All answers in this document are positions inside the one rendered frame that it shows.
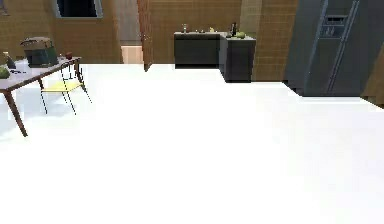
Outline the black kitchen counter cabinet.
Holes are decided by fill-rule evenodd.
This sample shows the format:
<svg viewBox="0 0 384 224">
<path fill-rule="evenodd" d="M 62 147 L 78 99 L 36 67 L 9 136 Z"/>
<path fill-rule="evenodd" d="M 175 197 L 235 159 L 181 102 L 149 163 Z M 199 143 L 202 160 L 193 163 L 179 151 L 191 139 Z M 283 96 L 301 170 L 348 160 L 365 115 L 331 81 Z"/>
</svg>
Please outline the black kitchen counter cabinet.
<svg viewBox="0 0 384 224">
<path fill-rule="evenodd" d="M 256 40 L 226 32 L 175 32 L 176 69 L 218 69 L 227 83 L 250 83 Z"/>
</svg>

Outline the brown wooden room door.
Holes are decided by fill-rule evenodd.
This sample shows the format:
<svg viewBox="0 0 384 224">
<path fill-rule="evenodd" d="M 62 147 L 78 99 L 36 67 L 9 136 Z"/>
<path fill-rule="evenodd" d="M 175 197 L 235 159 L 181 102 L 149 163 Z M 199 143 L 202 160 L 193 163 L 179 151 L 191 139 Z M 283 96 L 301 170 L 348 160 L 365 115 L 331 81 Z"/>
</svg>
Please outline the brown wooden room door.
<svg viewBox="0 0 384 224">
<path fill-rule="evenodd" d="M 150 14 L 150 0 L 137 0 L 140 34 L 146 34 L 146 40 L 142 42 L 144 71 L 147 72 L 153 64 L 153 42 Z"/>
</svg>

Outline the grey framed window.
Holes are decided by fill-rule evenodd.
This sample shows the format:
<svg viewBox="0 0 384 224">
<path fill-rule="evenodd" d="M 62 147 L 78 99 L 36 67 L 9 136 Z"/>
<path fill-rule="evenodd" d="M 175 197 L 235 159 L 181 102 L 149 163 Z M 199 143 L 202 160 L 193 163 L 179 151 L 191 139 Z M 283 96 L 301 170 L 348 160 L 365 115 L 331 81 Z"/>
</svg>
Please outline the grey framed window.
<svg viewBox="0 0 384 224">
<path fill-rule="evenodd" d="M 102 18 L 101 0 L 51 0 L 58 18 Z"/>
</svg>

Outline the dark grey fridge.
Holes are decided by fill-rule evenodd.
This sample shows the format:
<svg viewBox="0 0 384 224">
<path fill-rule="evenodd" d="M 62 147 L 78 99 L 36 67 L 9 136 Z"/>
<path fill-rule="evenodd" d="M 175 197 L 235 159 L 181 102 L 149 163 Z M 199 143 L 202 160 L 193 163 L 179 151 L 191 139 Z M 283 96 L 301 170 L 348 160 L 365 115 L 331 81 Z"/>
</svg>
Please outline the dark grey fridge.
<svg viewBox="0 0 384 224">
<path fill-rule="evenodd" d="M 333 89 L 329 76 L 353 0 L 329 0 L 311 68 L 304 79 L 323 0 L 299 0 L 283 83 L 305 97 L 358 97 L 384 43 L 384 0 L 360 0 Z"/>
</svg>

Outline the brown wooden table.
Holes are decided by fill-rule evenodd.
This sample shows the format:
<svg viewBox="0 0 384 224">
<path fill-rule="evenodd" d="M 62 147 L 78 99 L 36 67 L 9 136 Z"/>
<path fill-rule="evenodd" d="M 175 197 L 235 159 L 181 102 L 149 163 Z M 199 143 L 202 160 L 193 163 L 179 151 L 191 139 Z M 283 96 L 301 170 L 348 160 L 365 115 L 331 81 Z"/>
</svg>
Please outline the brown wooden table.
<svg viewBox="0 0 384 224">
<path fill-rule="evenodd" d="M 11 110 L 14 119 L 24 137 L 27 137 L 28 134 L 19 114 L 15 100 L 12 96 L 12 92 L 35 81 L 39 83 L 40 88 L 45 87 L 42 81 L 44 77 L 49 76 L 55 72 L 60 72 L 61 67 L 64 67 L 65 72 L 68 71 L 68 68 L 74 69 L 74 66 L 78 66 L 80 68 L 79 62 L 80 57 L 73 57 L 71 60 L 63 58 L 58 60 L 58 64 L 50 67 L 31 68 L 28 65 L 28 61 L 23 59 L 15 62 L 15 69 L 9 69 L 7 66 L 5 66 L 5 68 L 7 68 L 10 72 L 10 77 L 7 79 L 0 79 L 0 93 L 4 95 L 9 109 Z"/>
</svg>

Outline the dark green bin with lid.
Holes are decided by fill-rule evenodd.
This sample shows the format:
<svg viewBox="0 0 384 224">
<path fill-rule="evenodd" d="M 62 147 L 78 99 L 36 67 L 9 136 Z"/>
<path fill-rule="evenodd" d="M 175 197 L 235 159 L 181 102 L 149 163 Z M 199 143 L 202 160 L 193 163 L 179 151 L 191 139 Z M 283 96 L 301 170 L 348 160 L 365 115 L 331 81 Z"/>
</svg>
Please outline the dark green bin with lid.
<svg viewBox="0 0 384 224">
<path fill-rule="evenodd" d="M 29 37 L 20 43 L 31 68 L 45 68 L 58 64 L 53 42 L 48 37 Z"/>
</svg>

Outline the dark green bottle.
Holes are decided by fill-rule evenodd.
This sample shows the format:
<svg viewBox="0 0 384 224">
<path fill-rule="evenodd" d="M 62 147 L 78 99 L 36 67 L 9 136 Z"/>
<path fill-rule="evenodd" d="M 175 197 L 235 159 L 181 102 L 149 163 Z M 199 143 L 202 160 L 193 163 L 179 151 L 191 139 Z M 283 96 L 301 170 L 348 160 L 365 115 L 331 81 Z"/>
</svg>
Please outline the dark green bottle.
<svg viewBox="0 0 384 224">
<path fill-rule="evenodd" d="M 4 52 L 5 61 L 9 69 L 15 69 L 16 65 L 8 52 Z"/>
</svg>

